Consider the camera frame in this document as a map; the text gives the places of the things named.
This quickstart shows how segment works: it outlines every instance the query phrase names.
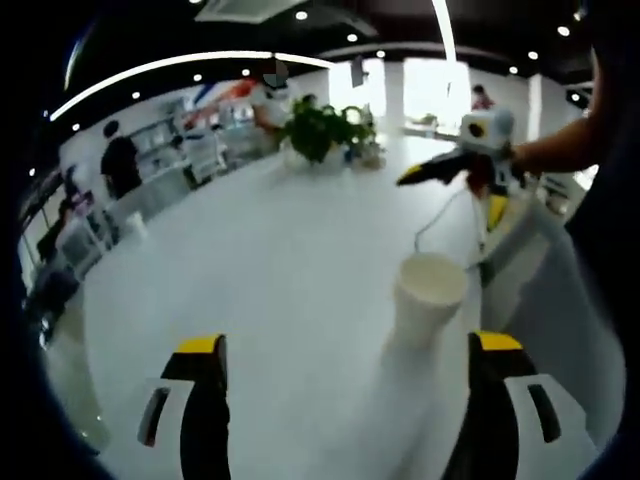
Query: white table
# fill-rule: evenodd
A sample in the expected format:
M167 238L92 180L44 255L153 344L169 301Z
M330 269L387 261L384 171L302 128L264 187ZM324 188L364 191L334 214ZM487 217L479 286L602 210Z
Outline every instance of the white table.
M414 233L463 186L461 178L403 189L394 182L451 148L391 139L384 170L338 175L292 174L264 159L152 219L147 240L125 239L85 284L105 423L183 339L225 332L235 479L330 478L324 460L333 478L347 470L385 478L407 451L417 458L405 458L409 478L439 478L464 414L458 380L467 368L464 333L479 326L478 275L443 333L450 361L380 365L398 265ZM422 248L467 264L476 240L464 194Z

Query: potted plant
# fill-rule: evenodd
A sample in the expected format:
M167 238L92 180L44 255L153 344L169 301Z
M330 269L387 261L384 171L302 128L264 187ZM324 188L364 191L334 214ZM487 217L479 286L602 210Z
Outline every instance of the potted plant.
M350 122L349 112L357 112L358 107L347 107L337 112L330 105L315 107L304 100L293 106L293 118L282 130L282 139L289 139L293 149L309 163L321 164L332 149L347 146L348 151L358 154L371 138L375 138L372 122Z

